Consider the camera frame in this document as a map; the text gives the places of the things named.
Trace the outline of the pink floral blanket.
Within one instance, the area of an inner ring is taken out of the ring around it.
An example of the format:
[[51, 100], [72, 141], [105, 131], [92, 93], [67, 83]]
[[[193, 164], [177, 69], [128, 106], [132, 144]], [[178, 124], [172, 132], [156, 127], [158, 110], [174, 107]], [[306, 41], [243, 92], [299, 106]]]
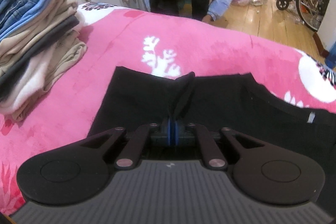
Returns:
[[24, 120], [1, 117], [1, 212], [24, 203], [16, 182], [19, 166], [44, 152], [87, 135], [117, 66], [175, 79], [252, 73], [272, 94], [297, 108], [335, 113], [333, 72], [305, 52], [244, 32], [192, 19], [122, 7], [94, 10], [79, 39], [83, 58], [35, 102]]

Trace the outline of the stack of folded clothes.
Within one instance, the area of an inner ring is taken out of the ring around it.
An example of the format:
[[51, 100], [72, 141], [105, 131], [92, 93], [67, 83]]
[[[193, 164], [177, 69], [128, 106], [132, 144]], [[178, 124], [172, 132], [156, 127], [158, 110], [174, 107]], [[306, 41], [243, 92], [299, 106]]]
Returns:
[[84, 56], [78, 0], [1, 0], [1, 114], [22, 121]]

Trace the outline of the black garment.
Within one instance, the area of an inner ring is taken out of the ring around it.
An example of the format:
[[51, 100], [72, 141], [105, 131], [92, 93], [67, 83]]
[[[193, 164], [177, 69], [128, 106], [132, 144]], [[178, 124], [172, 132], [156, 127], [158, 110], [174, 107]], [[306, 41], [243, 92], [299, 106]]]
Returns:
[[271, 94], [251, 74], [175, 80], [117, 67], [89, 130], [135, 130], [142, 124], [198, 123], [238, 132], [306, 155], [325, 168], [335, 163], [335, 114], [294, 106]]

